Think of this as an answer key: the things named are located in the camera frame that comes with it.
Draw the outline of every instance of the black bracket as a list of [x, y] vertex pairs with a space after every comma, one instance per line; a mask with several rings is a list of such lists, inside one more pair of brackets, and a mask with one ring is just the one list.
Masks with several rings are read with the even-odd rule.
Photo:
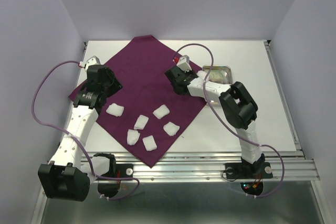
[[256, 120], [258, 106], [241, 82], [232, 84], [221, 93], [219, 100], [227, 121], [234, 128], [247, 129], [251, 121]]
[[[256, 175], [244, 163], [226, 163], [225, 164], [226, 178], [229, 180], [236, 179], [255, 179]], [[262, 179], [273, 178], [271, 165], [269, 162], [263, 162], [260, 172]]]
[[67, 166], [41, 164], [38, 177], [48, 198], [83, 201], [89, 193], [89, 177], [71, 163]]
[[174, 92], [176, 94], [187, 94], [189, 95], [188, 85], [192, 80], [198, 78], [194, 70], [189, 72], [182, 71], [178, 66], [174, 66], [164, 73], [169, 79], [171, 85], [173, 86]]
[[100, 114], [107, 98], [117, 93], [122, 85], [113, 71], [104, 65], [89, 66], [87, 78], [76, 95], [73, 106], [75, 108], [79, 105], [88, 106], [90, 109], [96, 109]]
[[[104, 177], [109, 178], [132, 178], [133, 177], [133, 164], [117, 164], [114, 155], [106, 153], [97, 153], [94, 156], [103, 156], [110, 159], [110, 169], [107, 173], [103, 174]], [[112, 183], [98, 183], [98, 192], [104, 194], [106, 197], [112, 198], [120, 189], [120, 182]]]

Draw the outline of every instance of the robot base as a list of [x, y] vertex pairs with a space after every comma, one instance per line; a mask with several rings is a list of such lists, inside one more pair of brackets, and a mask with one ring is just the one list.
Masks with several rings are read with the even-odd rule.
[[[225, 174], [226, 178], [230, 180], [237, 179], [255, 179], [256, 175], [249, 169], [249, 166], [246, 166], [244, 163], [226, 163], [225, 164]], [[269, 162], [264, 162], [260, 169], [261, 177], [273, 178], [273, 173]]]
[[[133, 164], [116, 164], [114, 171], [110, 170], [102, 176], [110, 178], [131, 178], [133, 177]], [[120, 185], [120, 182], [116, 184], [98, 182], [98, 192], [104, 194], [106, 197], [112, 198], [118, 193]]]

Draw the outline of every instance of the glass panel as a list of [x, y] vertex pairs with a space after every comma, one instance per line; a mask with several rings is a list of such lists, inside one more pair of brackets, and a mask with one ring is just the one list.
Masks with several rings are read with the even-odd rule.
[[[267, 183], [265, 191], [276, 183]], [[264, 199], [233, 191], [239, 183], [142, 184], [122, 201], [100, 199], [93, 184], [84, 202], [47, 200], [42, 223], [323, 223], [310, 182], [284, 182]]]

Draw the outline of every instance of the screw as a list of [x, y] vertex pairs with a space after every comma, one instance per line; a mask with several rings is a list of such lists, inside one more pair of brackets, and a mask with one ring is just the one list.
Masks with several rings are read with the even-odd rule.
[[266, 172], [267, 174], [271, 174], [271, 173], [272, 173], [272, 168], [269, 167], [269, 166], [266, 166], [266, 167], [265, 167], [265, 172]]
[[131, 168], [126, 169], [126, 175], [131, 176], [133, 174], [133, 170]]
[[232, 174], [233, 174], [233, 172], [230, 171], [230, 170], [233, 170], [232, 167], [228, 167], [228, 168], [226, 168], [226, 173], [227, 173], [228, 175], [232, 175]]

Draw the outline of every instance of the cable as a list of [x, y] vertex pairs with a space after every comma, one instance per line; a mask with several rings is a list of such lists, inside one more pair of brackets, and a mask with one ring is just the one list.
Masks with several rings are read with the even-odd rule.
[[224, 173], [226, 173], [227, 171], [225, 170], [225, 171], [223, 171], [222, 173], [221, 173], [221, 177], [222, 177], [222, 179], [225, 179], [226, 181], [229, 181], [229, 182], [234, 182], [234, 181], [236, 181], [238, 178], [235, 178], [235, 179], [233, 179], [233, 180], [230, 180], [230, 179], [227, 179], [227, 178], [225, 178], [224, 177]]
[[[35, 91], [35, 94], [33, 96], [33, 100], [31, 102], [31, 112], [32, 112], [32, 116], [34, 118], [34, 120], [36, 122], [38, 122], [39, 124], [43, 125], [43, 126], [48, 126], [48, 127], [51, 127], [51, 128], [54, 128], [54, 129], [57, 129], [59, 131], [62, 131], [63, 133], [69, 135], [70, 132], [68, 132], [66, 129], [62, 128], [62, 127], [59, 127], [57, 125], [54, 125], [54, 124], [50, 124], [50, 123], [44, 123], [42, 122], [40, 119], [37, 118], [36, 114], [35, 114], [35, 101], [36, 101], [36, 97], [37, 97], [37, 94], [38, 92], [40, 91], [42, 85], [45, 83], [45, 81], [48, 79], [48, 77], [51, 75], [51, 73], [58, 67], [64, 65], [64, 64], [67, 64], [67, 63], [76, 63], [77, 65], [80, 64], [80, 62], [78, 61], [74, 61], [74, 60], [68, 60], [68, 61], [64, 61], [64, 62], [61, 62], [60, 64], [57, 64], [56, 66], [54, 66], [48, 73], [47, 75], [43, 78], [42, 82], [39, 84], [39, 86], [37, 87], [37, 90]], [[107, 200], [119, 200], [119, 199], [125, 199], [127, 198], [128, 196], [130, 196], [132, 193], [134, 193], [137, 188], [139, 187], [140, 185], [140, 181], [137, 179], [137, 178], [133, 178], [133, 177], [129, 177], [129, 178], [110, 178], [110, 177], [104, 177], [104, 176], [100, 176], [100, 175], [97, 175], [94, 173], [94, 170], [93, 170], [93, 163], [91, 161], [91, 158], [88, 154], [88, 152], [85, 150], [84, 146], [80, 143], [80, 141], [75, 137], [75, 136], [72, 136], [71, 135], [71, 138], [76, 142], [76, 144], [78, 145], [78, 147], [82, 150], [82, 152], [84, 153], [84, 156], [86, 157], [86, 159], [88, 160], [89, 162], [89, 165], [90, 165], [90, 168], [91, 168], [91, 172], [93, 175], [95, 175], [97, 178], [100, 178], [100, 179], [105, 179], [105, 180], [116, 180], [116, 181], [122, 181], [122, 180], [136, 180], [137, 182], [137, 185], [136, 187], [134, 187], [128, 194], [124, 195], [124, 196], [121, 196], [121, 197], [117, 197], [117, 198], [108, 198], [108, 197], [105, 197], [105, 196], [102, 196], [102, 198], [104, 199], [107, 199]]]
[[261, 173], [259, 173], [259, 177], [257, 177], [255, 180], [254, 180], [254, 182], [253, 182], [253, 185], [257, 182], [257, 180], [258, 179], [260, 179], [261, 178]]
[[274, 147], [272, 147], [272, 146], [270, 146], [270, 145], [268, 145], [268, 144], [259, 145], [259, 144], [257, 144], [257, 143], [254, 143], [254, 142], [250, 141], [249, 139], [246, 139], [246, 138], [244, 138], [244, 137], [242, 137], [242, 136], [239, 136], [236, 132], [234, 132], [233, 130], [231, 130], [230, 127], [229, 127], [229, 126], [222, 120], [222, 118], [221, 118], [221, 117], [218, 115], [218, 113], [216, 112], [215, 108], [212, 106], [212, 104], [211, 104], [211, 102], [210, 102], [210, 100], [209, 100], [209, 98], [208, 98], [207, 92], [206, 92], [206, 86], [205, 86], [205, 85], [206, 85], [206, 82], [207, 82], [206, 80], [207, 80], [207, 78], [208, 78], [208, 76], [209, 76], [209, 74], [210, 74], [210, 72], [211, 72], [211, 70], [212, 70], [212, 68], [213, 68], [213, 66], [214, 66], [214, 56], [213, 56], [212, 52], [210, 51], [210, 49], [207, 48], [206, 46], [202, 45], [202, 44], [199, 44], [199, 43], [190, 43], [190, 44], [186, 44], [186, 45], [180, 47], [180, 48], [176, 51], [176, 53], [175, 53], [174, 56], [173, 56], [173, 60], [175, 59], [175, 56], [178, 54], [178, 52], [180, 52], [183, 48], [188, 47], [188, 46], [200, 46], [200, 47], [203, 47], [203, 48], [205, 48], [205, 49], [209, 52], [209, 54], [210, 54], [210, 56], [211, 56], [211, 66], [210, 66], [210, 68], [209, 68], [209, 70], [208, 70], [206, 76], [204, 77], [204, 82], [203, 82], [203, 93], [204, 93], [205, 101], [208, 103], [210, 109], [211, 109], [212, 112], [215, 114], [215, 116], [217, 117], [217, 119], [222, 123], [222, 125], [223, 125], [223, 126], [230, 132], [230, 133], [232, 133], [232, 135], [236, 136], [237, 138], [239, 138], [239, 139], [241, 139], [241, 140], [243, 140], [243, 141], [245, 141], [245, 142], [247, 142], [247, 143], [249, 143], [249, 144], [252, 144], [252, 145], [254, 145], [254, 146], [268, 147], [268, 148], [272, 149], [272, 150], [278, 155], [278, 157], [279, 157], [279, 159], [280, 159], [280, 161], [281, 161], [281, 166], [282, 166], [282, 174], [281, 174], [280, 182], [279, 182], [279, 184], [277, 185], [277, 187], [276, 187], [275, 189], [273, 189], [272, 191], [270, 191], [269, 193], [266, 193], [266, 194], [264, 194], [264, 195], [259, 195], [259, 196], [257, 196], [257, 198], [265, 198], [265, 197], [267, 197], [267, 196], [273, 194], [273, 193], [274, 193], [274, 192], [281, 186], [281, 184], [282, 184], [282, 182], [283, 182], [283, 178], [285, 177], [285, 164], [284, 164], [284, 160], [282, 159], [280, 153], [279, 153]]
[[253, 187], [256, 188], [260, 184], [260, 182], [261, 182], [261, 173], [259, 174], [259, 181], [258, 181], [258, 183], [256, 185], [253, 185]]

